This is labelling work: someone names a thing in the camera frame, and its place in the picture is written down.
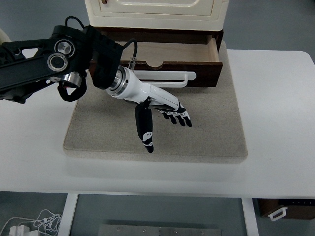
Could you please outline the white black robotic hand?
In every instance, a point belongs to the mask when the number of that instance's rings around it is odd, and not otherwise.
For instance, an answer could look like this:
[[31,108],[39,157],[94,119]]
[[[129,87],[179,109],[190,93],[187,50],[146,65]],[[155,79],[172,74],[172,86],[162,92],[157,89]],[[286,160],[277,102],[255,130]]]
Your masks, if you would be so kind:
[[152,84],[142,82],[129,68],[119,66],[113,83],[106,92],[116,98],[137,104],[135,120],[139,139],[149,153],[154,151],[152,108],[173,124],[191,127],[191,119],[178,98]]

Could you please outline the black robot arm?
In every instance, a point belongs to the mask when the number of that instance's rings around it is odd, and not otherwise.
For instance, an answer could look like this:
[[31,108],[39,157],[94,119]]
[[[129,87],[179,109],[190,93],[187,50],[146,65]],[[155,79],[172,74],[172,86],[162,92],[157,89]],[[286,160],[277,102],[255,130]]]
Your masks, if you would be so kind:
[[0,98],[24,104],[33,93],[53,83],[64,101],[81,98],[86,90],[90,62],[97,62],[93,85],[113,85],[125,45],[101,34],[91,25],[82,30],[67,24],[54,27],[50,38],[3,41],[0,45]]

